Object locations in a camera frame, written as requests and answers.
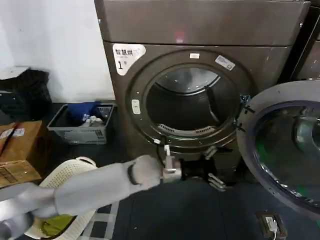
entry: blue cloth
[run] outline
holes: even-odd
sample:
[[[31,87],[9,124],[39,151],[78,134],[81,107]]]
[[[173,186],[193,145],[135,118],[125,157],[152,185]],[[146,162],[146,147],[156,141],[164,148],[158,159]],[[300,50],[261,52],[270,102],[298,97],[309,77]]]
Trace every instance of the blue cloth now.
[[[69,103],[68,111],[69,116],[75,123],[81,125],[83,124],[90,116],[96,115],[95,112],[97,106],[100,102],[83,102],[83,103]]]

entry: white wall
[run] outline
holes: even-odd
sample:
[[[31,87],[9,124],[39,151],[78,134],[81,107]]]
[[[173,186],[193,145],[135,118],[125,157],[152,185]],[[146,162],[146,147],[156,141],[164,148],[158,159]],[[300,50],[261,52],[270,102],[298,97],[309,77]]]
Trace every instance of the white wall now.
[[[16,66],[50,72],[54,102],[114,99],[93,0],[0,0],[3,48]]]
[[[14,59],[9,48],[7,35],[0,21],[0,69],[11,67],[13,64]]]

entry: white laundry basket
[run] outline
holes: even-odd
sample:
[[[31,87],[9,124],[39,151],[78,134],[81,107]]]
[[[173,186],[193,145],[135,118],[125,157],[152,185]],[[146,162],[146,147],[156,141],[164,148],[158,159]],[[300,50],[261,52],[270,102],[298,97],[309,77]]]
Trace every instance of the white laundry basket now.
[[[49,176],[47,176],[43,182],[39,185],[41,187],[56,188],[70,177],[96,169],[96,163],[88,157],[80,156],[76,159],[71,159],[60,164],[54,169]],[[87,212],[86,214],[78,215],[75,217],[70,226],[59,236],[54,238],[55,240],[76,240],[85,227],[88,225],[90,219],[95,214],[95,210]],[[43,220],[36,218],[32,227],[25,233],[30,238],[41,239],[51,238],[41,231]]]

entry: gray robot arm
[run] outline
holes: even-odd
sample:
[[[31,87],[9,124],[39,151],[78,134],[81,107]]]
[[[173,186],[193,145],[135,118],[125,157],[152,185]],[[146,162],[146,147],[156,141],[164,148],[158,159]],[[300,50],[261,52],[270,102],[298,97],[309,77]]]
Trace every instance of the gray robot arm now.
[[[79,215],[125,199],[160,184],[162,167],[140,156],[127,167],[114,163],[83,172],[58,188],[27,182],[0,190],[0,240],[15,239],[33,224],[33,216]]]

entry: sticker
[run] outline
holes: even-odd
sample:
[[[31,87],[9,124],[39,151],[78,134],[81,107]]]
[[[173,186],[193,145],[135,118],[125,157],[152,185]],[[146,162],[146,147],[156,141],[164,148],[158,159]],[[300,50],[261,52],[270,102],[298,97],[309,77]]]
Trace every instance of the sticker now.
[[[1,135],[0,135],[0,139],[5,139],[6,137],[8,137],[11,132],[13,131],[14,129],[13,128],[10,128],[6,131],[4,131]],[[25,129],[24,128],[17,128],[14,133],[13,133],[13,137],[21,137],[25,135]]]
[[[189,58],[191,59],[199,59],[200,53],[190,53]]]
[[[146,53],[141,44],[115,43],[112,46],[116,72],[124,76],[129,68]]]
[[[222,67],[228,69],[229,71],[231,71],[232,69],[234,69],[234,67],[236,66],[232,61],[229,61],[228,59],[226,59],[225,57],[219,55],[216,59],[215,62],[219,65],[221,65]]]

